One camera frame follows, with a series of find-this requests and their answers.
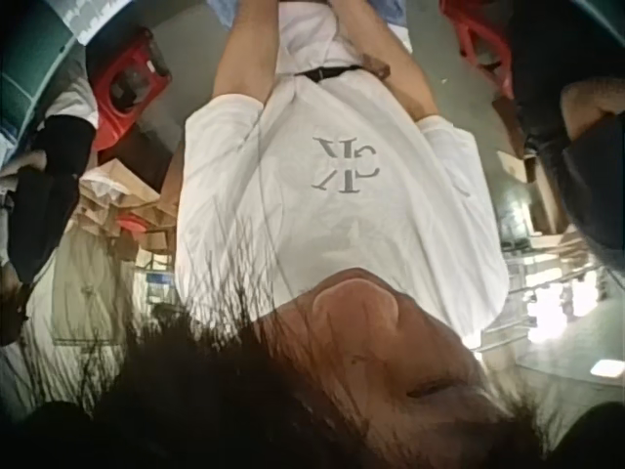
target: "belt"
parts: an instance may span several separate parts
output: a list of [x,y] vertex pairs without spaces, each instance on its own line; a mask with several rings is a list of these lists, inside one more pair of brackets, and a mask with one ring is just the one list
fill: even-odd
[[362,67],[360,65],[351,65],[351,66],[320,66],[319,68],[315,68],[309,71],[303,71],[302,73],[298,73],[298,76],[307,76],[310,80],[315,83],[319,81],[325,80],[327,78],[336,78],[337,76],[341,76],[346,71],[353,70],[361,70]]

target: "stool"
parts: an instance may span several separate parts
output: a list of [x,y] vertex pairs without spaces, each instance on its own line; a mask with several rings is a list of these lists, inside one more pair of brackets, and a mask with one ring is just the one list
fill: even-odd
[[100,151],[115,145],[171,80],[151,32],[142,29],[130,46],[94,80],[100,127],[93,149]]

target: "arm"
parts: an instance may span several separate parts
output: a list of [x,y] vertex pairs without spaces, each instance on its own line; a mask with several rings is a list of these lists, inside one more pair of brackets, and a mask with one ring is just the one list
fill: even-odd
[[625,80],[594,78],[567,86],[562,92],[562,117],[574,141],[608,115],[625,111]]
[[423,70],[366,0],[330,1],[365,63],[387,66],[388,76],[382,80],[412,119],[438,114]]
[[241,0],[222,55],[213,98],[245,95],[265,103],[275,79],[278,0]]

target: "eye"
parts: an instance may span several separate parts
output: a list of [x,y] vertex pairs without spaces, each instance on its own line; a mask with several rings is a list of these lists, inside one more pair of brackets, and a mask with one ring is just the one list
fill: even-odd
[[420,385],[417,389],[406,393],[406,396],[412,399],[421,399],[426,396],[431,396],[432,394],[439,393],[448,388],[453,388],[455,386],[461,386],[466,383],[453,378],[442,378],[434,381],[428,381],[422,385]]

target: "hand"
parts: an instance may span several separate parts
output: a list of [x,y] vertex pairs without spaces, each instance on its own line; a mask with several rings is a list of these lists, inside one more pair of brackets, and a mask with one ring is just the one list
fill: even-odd
[[48,158],[44,150],[28,151],[13,158],[5,167],[0,169],[0,178],[14,176],[18,174],[22,168],[26,167],[36,169],[37,171],[44,171],[47,164]]

